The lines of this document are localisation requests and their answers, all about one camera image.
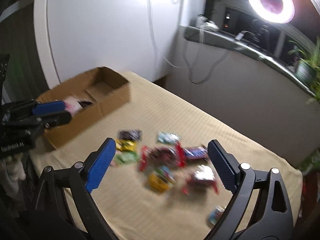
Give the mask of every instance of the metal screw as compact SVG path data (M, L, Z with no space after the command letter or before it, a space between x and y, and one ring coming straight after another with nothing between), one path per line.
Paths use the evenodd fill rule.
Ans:
M278 174L279 173L279 170L277 168L272 168L271 171L274 173L274 174Z
M51 171L51 166L46 166L43 170L44 170L45 172L49 172L49 171Z
M80 168L82 168L83 167L83 163L82 162L77 162L77 163L75 163L75 168L76 169L80 169Z
M241 163L241 168L244 169L244 170L248 170L250 169L250 165L248 163Z

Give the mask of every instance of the red candy wrapper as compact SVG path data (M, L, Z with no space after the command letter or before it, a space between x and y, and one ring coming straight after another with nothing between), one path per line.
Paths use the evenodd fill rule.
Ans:
M192 173L186 181L182 191L189 194L189 188L206 189L212 187L216 194L219 194L217 180L214 177L213 170L206 165L199 165L198 170Z
M184 167L185 154L180 143L175 147L160 147L151 149L147 146L142 147L139 170L144 171L147 165L167 166L167 167Z

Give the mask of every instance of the yellow snack package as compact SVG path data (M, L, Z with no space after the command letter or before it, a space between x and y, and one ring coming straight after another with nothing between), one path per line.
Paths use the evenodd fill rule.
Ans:
M121 151L127 151L127 152L135 152L137 144L133 141L129 140L120 140L121 142Z
M122 148L122 142L120 140L116 140L116 149L121 151Z
M159 193L173 187L175 180L170 173L169 169L165 166L155 169L148 177L148 183L151 188Z

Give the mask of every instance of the dark snack package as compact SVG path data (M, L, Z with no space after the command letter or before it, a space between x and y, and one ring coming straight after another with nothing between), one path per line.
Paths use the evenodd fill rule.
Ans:
M120 140L129 140L129 141L141 141L142 132L141 130L121 130L119 132L119 139Z
M154 167L164 165L170 168L182 168L185 166L183 148L180 143L177 143L175 147L160 147L154 149L143 146L139 170L144 171L147 165Z
M186 185L182 188L182 191L188 195L190 188L203 190L209 187L212 187L216 194L219 193L213 170L207 165L199 165L198 170L187 178Z

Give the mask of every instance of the cardboard box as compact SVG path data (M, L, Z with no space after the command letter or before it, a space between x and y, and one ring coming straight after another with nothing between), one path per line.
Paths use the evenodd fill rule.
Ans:
M107 67L99 67L66 80L40 95L37 100L46 103L64 100L71 95L90 100L93 105L75 114L69 124L45 131L45 136L56 149L129 102L130 86L129 81L119 73Z

